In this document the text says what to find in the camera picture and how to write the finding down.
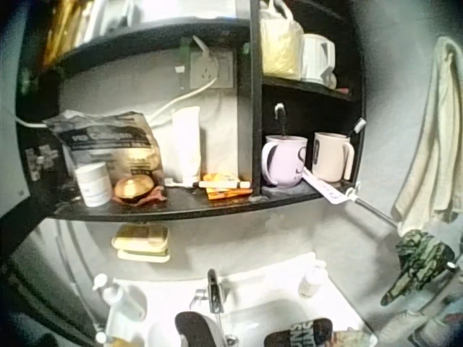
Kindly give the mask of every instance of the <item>white wall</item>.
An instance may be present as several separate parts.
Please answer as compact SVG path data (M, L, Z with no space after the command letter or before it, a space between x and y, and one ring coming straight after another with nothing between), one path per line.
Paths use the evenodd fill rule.
M142 112L146 116L184 95L175 66L179 50L159 51L113 61L67 80L60 94L60 109L90 114ZM154 120L167 177L182 180L170 114L186 106L200 107L202 172L238 173L237 89L206 90L194 98L173 105Z
M0 217L29 196L14 121L16 76L26 14L27 8L20 6L0 35Z
M458 13L443 2L352 2L365 50L368 92L368 126L360 169L363 188L359 196L385 213L390 211L415 153L436 39L462 32ZM74 95L81 98L77 91ZM462 219L450 226L434 225L430 231L457 252ZM56 248L49 239L57 223L44 221L14 255L23 271L51 298L66 283L61 265L54 260ZM394 249L398 237L386 224L352 204L333 207L318 200L256 213L172 221L172 258L165 265L118 260L109 243L117 224L62 221L59 225L74 259L73 270L100 314L105 314L105 308L90 292L90 277L100 271L121 278L198 278L204 277L210 267L226 275L312 249L328 262L334 282L374 328L381 327L394 312L425 298L418 295L398 300L386 309L380 307L380 298L399 274ZM89 270L78 261L70 243L73 234ZM41 256L23 260L37 253ZM59 280L52 286L44 283L43 277L54 273ZM69 302L57 304L66 306Z
M433 0L358 0L354 14L365 54L367 117L359 196L389 213L404 183L420 136L439 35L461 44L461 12ZM379 300L399 274L396 232L356 205L332 207L313 242L330 274L358 312L380 327L392 312L416 307L423 295L381 308ZM463 218L429 230L459 253Z

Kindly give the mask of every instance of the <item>white cable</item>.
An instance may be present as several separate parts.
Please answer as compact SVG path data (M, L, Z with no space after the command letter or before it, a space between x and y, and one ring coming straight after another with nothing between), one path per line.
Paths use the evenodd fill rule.
M173 99L171 101L169 101L166 105L162 106L160 109L158 109L155 113L151 114L150 116L147 116L147 121L148 121L148 124L150 125L150 127L159 127L160 125L166 123L168 121L168 119L160 124L153 124L153 119L159 115L162 111L166 110L167 108L169 108L170 106L174 105L175 103L178 103L179 101L182 101L182 100L185 100L185 99L188 99L188 98L191 98L192 96L195 96L201 92L203 92L204 90L208 89L211 85L213 85L217 80L217 77L215 77L212 81L210 81L209 83L205 84L204 86L202 86L201 88L198 88L194 91L192 91L191 93L188 93L188 94L185 94L185 95L182 95L182 96L179 96L177 99Z
M17 118L14 116L14 120L17 121L19 124L27 127L27 128L46 128L45 124L40 124L40 123L27 123L26 121L23 121L22 119Z
M217 76L215 76L210 82L206 83L204 86L202 86L201 88L198 88L196 90L193 90L192 92L188 93L188 94L185 94L185 95L181 95L179 96L178 98L175 98L171 101L169 101L166 105L162 106L160 109L158 109L155 113L149 115L149 116L146 116L146 121L148 122L148 124L150 125L150 127L159 127L160 125L166 123L169 121L169 119L163 121L162 123L159 123L159 124L153 124L153 120L154 118L156 118L157 115L159 115L161 112L165 111L167 108L171 107L172 105L174 105L175 103L178 103L179 101L182 101L182 100L185 100L185 99L188 99L188 98L191 98L199 93L202 93L204 90L208 89L211 85L213 85L217 78L218 78L218 71L219 71L219 64L218 64L218 60L215 56L211 56L210 55L210 51L209 51L209 47L207 47L207 45L201 41L201 39L199 39L199 37L197 37L196 35L193 35L193 40L195 40L195 42L197 43L197 45L201 48L201 50L203 51L203 56L210 56L214 62L216 63L216 68L217 68Z

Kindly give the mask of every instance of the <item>wall shelf unit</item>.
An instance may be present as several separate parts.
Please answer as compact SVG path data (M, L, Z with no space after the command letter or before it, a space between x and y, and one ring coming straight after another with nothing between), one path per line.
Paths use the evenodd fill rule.
M249 20L239 18L157 20L125 27L84 43L64 54L48 70L57 70L69 78L117 59L178 48L181 38L192 35L197 35L210 47L237 47L249 42L249 30Z
M341 191L345 191L352 185L349 182L342 182L334 186ZM202 189L175 187L167 188L166 191L168 197L166 202L139 207L121 205L114 201L100 207L87 207L82 200L60 202L54 214L49 217L87 222L179 220L265 210L322 197L319 192L305 182L300 182L297 186L297 192L291 194L272 192L270 189L269 191L263 191L259 197L238 197L215 201L208 200L205 191Z
M62 197L62 187L69 182L59 141L47 129L29 129L17 125L22 166L30 190L25 203L1 218L2 229L21 228L14 221L18 215L33 215L32 220L142 221L202 218L262 210L318 199L320 195L307 186L297 193L272 194L261 176L261 150L266 136L279 134L280 125L273 114L277 103L285 105L288 133L308 138L306 166L311 169L315 132L346 134L358 118L365 118L363 98L363 62L357 29L349 11L349 2L340 0L286 0L294 19L306 33L326 36L336 45L337 87L348 94L313 83L263 76L260 49L259 1L239 0L239 18L200 19L184 17L124 27L95 38L59 57L47 69L42 68L46 36L50 30L51 5L37 1L22 44L17 83L17 116L39 122L59 113L60 86L65 79L106 62L135 54L178 48L181 38L198 35L209 47L234 50L237 60L237 143L238 173L252 182L251 198L210 202L205 192L169 189L168 202L144 207L125 207L110 202L87 208L73 196ZM25 80L25 75L37 77ZM363 133L351 139L355 148L353 174L343 187L356 182L362 157ZM54 166L42 170L40 178L30 174L27 150L39 155L48 145L56 150ZM25 226L19 239L31 232Z

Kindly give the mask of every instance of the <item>white sink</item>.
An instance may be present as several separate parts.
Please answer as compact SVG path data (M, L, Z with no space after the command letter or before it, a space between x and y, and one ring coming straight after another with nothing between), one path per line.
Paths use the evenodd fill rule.
M221 315L224 333L237 336L239 347L263 346L267 335L287 330L294 323L321 317L329 318L334 330L352 327L369 331L331 281L310 299L299 296L297 288L308 261L309 257L305 254L261 269L219 278L228 293L225 314ZM180 347L174 318L178 313L189 310L195 291L206 288L207 280L116 281L145 295L147 317L143 322L131 322L111 310L106 333L142 347ZM200 301L193 307L215 320L208 308L206 301Z

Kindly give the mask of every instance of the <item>plastic bag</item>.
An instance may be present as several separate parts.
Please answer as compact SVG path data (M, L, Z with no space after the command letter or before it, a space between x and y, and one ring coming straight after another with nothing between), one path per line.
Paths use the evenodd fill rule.
M263 73L300 80L304 30L294 21L284 2L279 1L277 4L283 10L284 16L276 11L274 0L269 0L268 8L261 6L260 9Z
M74 166L104 161L113 185L139 174L163 185L161 152L141 113L91 116L65 111L44 123L67 147Z

